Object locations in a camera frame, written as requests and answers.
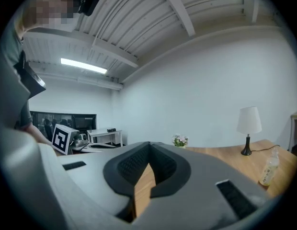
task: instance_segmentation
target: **fluorescent light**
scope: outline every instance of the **fluorescent light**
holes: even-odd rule
[[[70,59],[61,58],[61,63],[63,65],[79,67],[79,68],[83,68],[83,69],[90,70],[90,71],[96,71],[96,72],[99,72],[102,74],[105,74],[107,72],[107,69],[96,67],[96,66],[89,65],[86,63],[81,63],[81,62],[70,60]]]

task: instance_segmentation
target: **lamp cord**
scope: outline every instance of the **lamp cord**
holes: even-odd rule
[[[267,149],[261,149],[261,150],[251,150],[251,151],[264,151],[264,150],[269,150],[269,149],[271,149],[271,148],[273,148],[273,147],[277,147],[277,146],[279,146],[279,147],[280,147],[280,145],[274,145],[274,146],[272,146],[272,147],[270,147],[270,148],[267,148]]]

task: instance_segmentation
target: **table lamp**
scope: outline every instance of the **table lamp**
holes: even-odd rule
[[[245,148],[241,154],[248,156],[251,155],[250,149],[250,134],[259,133],[262,130],[262,124],[259,118],[258,109],[256,106],[245,107],[240,109],[239,121],[237,131],[248,135],[246,137]]]

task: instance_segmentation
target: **small black box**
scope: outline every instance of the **small black box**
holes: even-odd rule
[[[108,128],[108,129],[107,129],[107,132],[115,132],[115,131],[116,131],[115,128]]]

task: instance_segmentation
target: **man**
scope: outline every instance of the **man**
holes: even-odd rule
[[[27,0],[7,25],[0,41],[0,67],[15,66],[20,61],[23,35],[30,29],[48,27],[73,18],[80,0]],[[32,135],[38,143],[52,145],[32,123],[28,101],[23,106],[15,128]]]

